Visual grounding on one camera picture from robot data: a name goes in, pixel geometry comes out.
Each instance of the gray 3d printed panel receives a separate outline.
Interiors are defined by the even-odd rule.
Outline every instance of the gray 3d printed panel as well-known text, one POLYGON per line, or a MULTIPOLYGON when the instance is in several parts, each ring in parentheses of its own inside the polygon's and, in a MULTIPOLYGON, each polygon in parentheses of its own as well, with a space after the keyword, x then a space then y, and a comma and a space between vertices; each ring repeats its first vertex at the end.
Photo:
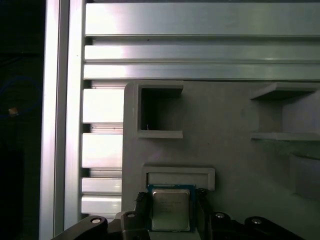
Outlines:
POLYGON ((143 190, 141 184, 132 184, 141 183, 143 166, 212 166, 215 191, 208 197, 215 211, 240 222, 262 216, 307 240, 318 239, 320 202, 293 194, 290 154, 320 158, 320 143, 251 141, 251 133, 273 133, 282 127, 281 102, 264 112, 261 102, 250 100, 253 92, 269 83, 185 81, 178 100, 161 102, 159 119, 170 129, 182 130, 182 139, 137 136, 135 84, 124 90, 123 211, 133 209, 137 193, 143 190))

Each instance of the blue cable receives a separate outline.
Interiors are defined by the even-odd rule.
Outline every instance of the blue cable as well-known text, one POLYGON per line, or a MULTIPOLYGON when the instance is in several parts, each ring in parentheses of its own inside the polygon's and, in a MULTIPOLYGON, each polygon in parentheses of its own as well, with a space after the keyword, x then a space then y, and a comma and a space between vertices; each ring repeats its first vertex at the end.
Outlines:
MULTIPOLYGON (((35 88, 37 89, 39 96, 38 96, 38 100, 36 101, 36 103, 34 105, 32 105, 31 107, 28 107, 27 109, 21 111, 18 113, 18 115, 23 115, 26 113, 31 112, 33 109, 35 109, 42 101, 42 90, 40 88, 40 86, 30 77, 27 76, 18 76, 16 78, 14 78, 13 80, 9 81, 7 84, 5 84, 1 89, 0 89, 0 95, 3 94, 3 92, 13 83, 18 82, 18 81, 28 81, 30 83, 32 83, 35 88)), ((0 118, 8 118, 11 117, 10 114, 0 114, 0 118)))

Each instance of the bolt head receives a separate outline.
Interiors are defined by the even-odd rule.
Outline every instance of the bolt head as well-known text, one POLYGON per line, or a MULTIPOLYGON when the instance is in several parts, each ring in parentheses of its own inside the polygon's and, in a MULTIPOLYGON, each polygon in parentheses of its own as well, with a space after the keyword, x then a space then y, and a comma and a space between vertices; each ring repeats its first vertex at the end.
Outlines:
POLYGON ((95 219, 92 219, 91 222, 92 222, 93 224, 98 224, 98 223, 101 222, 101 219, 95 218, 95 219))
POLYGON ((128 218, 134 218, 136 215, 134 213, 128 213, 126 216, 128 218))
POLYGON ((253 218, 251 221, 252 221, 254 224, 262 224, 262 221, 261 221, 260 219, 258 219, 258 218, 253 218))
POLYGON ((223 219, 223 218, 225 217, 225 215, 224 215, 222 212, 216 213, 215 216, 216 216, 218 219, 223 219))

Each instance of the square opening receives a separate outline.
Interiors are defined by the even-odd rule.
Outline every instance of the square opening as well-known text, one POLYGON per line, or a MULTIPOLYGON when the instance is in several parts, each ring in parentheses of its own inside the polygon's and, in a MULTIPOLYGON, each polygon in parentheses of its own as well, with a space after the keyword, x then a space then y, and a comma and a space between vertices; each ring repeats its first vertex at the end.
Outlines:
POLYGON ((139 130, 175 131, 183 86, 140 89, 139 130))

